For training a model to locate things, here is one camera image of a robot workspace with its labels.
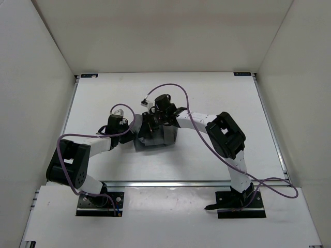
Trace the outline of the grey pleated skirt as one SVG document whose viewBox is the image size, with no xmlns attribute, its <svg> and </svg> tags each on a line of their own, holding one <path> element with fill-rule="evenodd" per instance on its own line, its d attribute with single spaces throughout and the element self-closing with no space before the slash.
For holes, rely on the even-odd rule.
<svg viewBox="0 0 331 248">
<path fill-rule="evenodd" d="M 131 132 L 135 135 L 133 144 L 136 152 L 158 149 L 175 144 L 178 133 L 177 127 L 162 125 L 153 133 L 147 132 L 142 137 L 138 137 L 139 132 L 142 131 L 143 118 L 141 114 L 135 114 L 135 118 Z"/>
</svg>

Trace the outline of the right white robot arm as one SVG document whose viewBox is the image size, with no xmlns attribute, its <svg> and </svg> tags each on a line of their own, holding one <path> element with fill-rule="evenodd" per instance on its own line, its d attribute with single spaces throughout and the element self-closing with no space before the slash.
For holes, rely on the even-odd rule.
<svg viewBox="0 0 331 248">
<path fill-rule="evenodd" d="M 232 202 L 243 207 L 250 202 L 254 187 L 247 176 L 244 160 L 246 137 L 231 115 L 191 112 L 186 107 L 176 107 L 168 94 L 160 95 L 154 103 L 142 100 L 147 109 L 142 114 L 138 139 L 147 146 L 172 144 L 178 129 L 192 129 L 208 135 L 214 151 L 228 164 L 231 179 Z"/>
</svg>

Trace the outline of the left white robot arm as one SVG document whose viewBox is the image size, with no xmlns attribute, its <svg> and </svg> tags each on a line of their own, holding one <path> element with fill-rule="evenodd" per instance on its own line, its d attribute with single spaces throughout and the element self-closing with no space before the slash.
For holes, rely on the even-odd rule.
<svg viewBox="0 0 331 248">
<path fill-rule="evenodd" d="M 47 180 L 72 185 L 75 190 L 90 195 L 95 205 L 104 205 L 108 201 L 106 185 L 87 174 L 89 159 L 110 151 L 119 144 L 132 141 L 134 134 L 128 129 L 128 121 L 124 118 L 124 111 L 120 109 L 111 113 L 107 125 L 99 129 L 98 133 L 105 137 L 88 137 L 79 142 L 62 139 L 59 142 L 62 158 L 71 162 L 63 162 L 62 166 L 55 151 L 47 168 Z"/>
</svg>

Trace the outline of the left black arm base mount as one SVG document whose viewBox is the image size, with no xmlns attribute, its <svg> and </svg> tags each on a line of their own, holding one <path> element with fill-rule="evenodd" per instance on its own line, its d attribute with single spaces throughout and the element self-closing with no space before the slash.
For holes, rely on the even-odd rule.
<svg viewBox="0 0 331 248">
<path fill-rule="evenodd" d="M 80 195 L 77 203 L 76 216 L 115 217 L 123 216 L 124 191 L 108 191 L 114 206 L 108 197 L 91 197 Z"/>
</svg>

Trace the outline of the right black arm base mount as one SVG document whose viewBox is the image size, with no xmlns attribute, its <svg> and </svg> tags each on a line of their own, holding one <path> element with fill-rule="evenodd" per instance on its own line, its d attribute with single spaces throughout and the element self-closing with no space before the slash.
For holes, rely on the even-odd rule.
<svg viewBox="0 0 331 248">
<path fill-rule="evenodd" d="M 231 191 L 216 191 L 216 203 L 206 206 L 207 211 L 216 210 L 218 219 L 259 219 L 266 218 L 266 212 L 261 196 L 257 191 L 243 204 Z"/>
</svg>

